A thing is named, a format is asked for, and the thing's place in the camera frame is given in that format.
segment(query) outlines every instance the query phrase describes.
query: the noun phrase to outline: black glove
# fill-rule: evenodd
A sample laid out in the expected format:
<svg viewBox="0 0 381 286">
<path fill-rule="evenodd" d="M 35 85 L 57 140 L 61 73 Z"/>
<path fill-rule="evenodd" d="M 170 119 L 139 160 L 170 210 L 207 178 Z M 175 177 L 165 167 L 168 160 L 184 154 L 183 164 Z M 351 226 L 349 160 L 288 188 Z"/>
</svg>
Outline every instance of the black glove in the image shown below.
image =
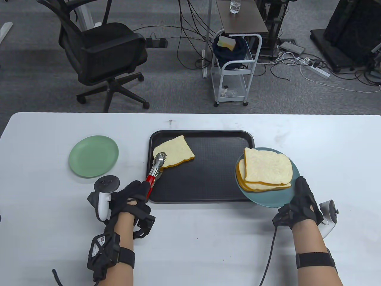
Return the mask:
<svg viewBox="0 0 381 286">
<path fill-rule="evenodd" d="M 140 230 L 134 232 L 134 239 L 145 237 L 155 222 L 155 217 L 150 215 L 151 208 L 146 205 L 149 190 L 150 184 L 147 181 L 133 181 L 123 190 L 112 193 L 109 203 L 111 216 L 105 229 L 113 231 L 119 213 L 129 212 L 135 216 L 134 226 L 137 224 L 140 227 Z M 127 204 L 132 201 L 136 201 L 136 205 Z"/>
<path fill-rule="evenodd" d="M 285 204 L 278 210 L 273 218 L 274 226 L 293 226 L 306 219 L 312 219 L 319 225 L 323 221 L 323 215 L 320 212 L 312 194 L 309 185 L 304 177 L 299 177 L 295 181 L 295 195 L 289 204 Z"/>
</svg>

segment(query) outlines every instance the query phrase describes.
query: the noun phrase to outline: glass of water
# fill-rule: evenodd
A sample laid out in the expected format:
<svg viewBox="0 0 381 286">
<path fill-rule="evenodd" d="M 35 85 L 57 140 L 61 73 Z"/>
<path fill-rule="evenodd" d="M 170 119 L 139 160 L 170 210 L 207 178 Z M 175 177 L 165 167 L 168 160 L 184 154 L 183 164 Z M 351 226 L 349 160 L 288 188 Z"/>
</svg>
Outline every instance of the glass of water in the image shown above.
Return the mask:
<svg viewBox="0 0 381 286">
<path fill-rule="evenodd" d="M 230 13 L 237 14 L 241 9 L 241 0 L 230 0 Z"/>
</svg>

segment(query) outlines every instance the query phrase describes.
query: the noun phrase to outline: gray carpet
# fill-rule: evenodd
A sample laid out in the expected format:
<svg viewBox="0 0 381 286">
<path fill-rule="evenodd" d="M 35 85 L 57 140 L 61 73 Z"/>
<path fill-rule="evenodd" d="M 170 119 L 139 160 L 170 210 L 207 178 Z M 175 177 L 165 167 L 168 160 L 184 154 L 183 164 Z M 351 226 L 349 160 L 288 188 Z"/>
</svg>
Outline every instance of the gray carpet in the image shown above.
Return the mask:
<svg viewBox="0 0 381 286">
<path fill-rule="evenodd" d="M 193 6 L 206 19 L 207 1 L 191 0 Z M 300 0 L 290 2 L 290 10 L 283 22 L 282 38 L 296 39 L 306 47 L 306 52 L 321 56 L 309 38 L 311 29 L 325 28 L 338 0 Z M 101 21 L 106 1 L 89 4 L 94 22 Z M 183 4 L 184 15 L 190 19 Z M 58 45 L 60 23 L 46 7 L 31 0 L 0 1 L 0 25 L 14 23 L 0 46 L 0 134 L 10 116 L 20 111 L 32 112 L 101 112 L 104 93 L 91 96 L 88 103 L 80 105 L 75 94 L 89 90 L 77 81 L 63 49 Z M 179 25 L 176 0 L 114 0 L 109 22 L 121 22 L 131 29 L 147 25 Z M 213 4 L 213 30 L 221 22 Z M 139 31 L 143 36 L 155 32 L 158 37 L 178 36 L 179 29 L 147 28 Z M 273 113 L 273 114 L 381 114 L 381 92 L 364 94 L 333 89 L 308 82 L 295 66 L 278 65 L 273 72 L 290 78 L 290 82 L 275 78 L 269 71 L 255 77 L 249 95 L 249 105 L 221 103 L 213 107 L 213 90 L 210 78 L 203 79 L 200 70 L 183 68 L 176 58 L 178 38 L 169 39 L 167 49 L 148 50 L 148 61 L 137 68 L 145 76 L 144 82 L 126 85 L 146 98 L 151 108 L 122 95 L 116 95 L 110 112 L 188 112 L 188 113 Z M 201 48 L 201 41 L 193 41 Z M 198 55 L 186 39 L 180 45 L 180 58 L 190 66 Z M 258 66 L 256 74 L 263 72 Z M 324 81 L 310 71 L 306 76 Z M 335 77 L 329 84 L 372 91 L 356 80 Z"/>
</svg>

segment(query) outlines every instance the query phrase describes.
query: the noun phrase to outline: blue plate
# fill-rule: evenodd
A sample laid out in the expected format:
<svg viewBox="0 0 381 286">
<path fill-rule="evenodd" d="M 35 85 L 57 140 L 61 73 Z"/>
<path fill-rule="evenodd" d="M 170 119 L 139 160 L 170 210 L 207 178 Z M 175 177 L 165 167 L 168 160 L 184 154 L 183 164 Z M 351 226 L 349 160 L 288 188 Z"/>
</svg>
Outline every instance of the blue plate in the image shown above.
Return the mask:
<svg viewBox="0 0 381 286">
<path fill-rule="evenodd" d="M 278 154 L 282 154 L 282 152 L 279 152 L 277 150 L 271 149 L 271 148 L 265 148 L 265 147 L 258 147 L 254 148 L 257 150 L 267 150 L 267 151 L 274 151 Z M 237 165 L 239 161 L 244 159 L 244 154 L 242 154 L 241 157 L 239 157 L 237 161 Z M 291 161 L 292 165 L 292 180 L 291 180 L 291 187 L 284 189 L 284 190 L 276 190 L 276 191 L 264 191 L 264 192 L 247 192 L 244 189 L 241 188 L 241 186 L 238 183 L 237 180 L 237 173 L 235 174 L 235 181 L 237 182 L 238 187 L 240 188 L 241 192 L 251 201 L 255 202 L 256 204 L 260 204 L 264 207 L 283 207 L 285 204 L 288 204 L 291 199 L 293 198 L 295 194 L 295 180 L 300 176 L 299 171 L 297 167 L 295 166 L 294 162 Z"/>
</svg>

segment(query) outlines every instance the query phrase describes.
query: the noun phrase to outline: black tray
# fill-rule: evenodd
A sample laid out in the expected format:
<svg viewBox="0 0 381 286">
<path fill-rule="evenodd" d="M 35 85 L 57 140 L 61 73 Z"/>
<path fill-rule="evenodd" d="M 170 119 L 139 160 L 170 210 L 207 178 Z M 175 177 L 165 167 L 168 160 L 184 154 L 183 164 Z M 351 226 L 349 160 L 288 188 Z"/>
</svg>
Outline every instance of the black tray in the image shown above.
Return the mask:
<svg viewBox="0 0 381 286">
<path fill-rule="evenodd" d="M 244 148 L 254 148 L 253 137 L 245 131 L 157 131 L 149 140 L 147 174 L 152 168 L 154 148 L 180 135 L 184 135 L 195 158 L 164 169 L 155 183 L 151 201 L 248 201 L 234 178 L 235 166 Z"/>
</svg>

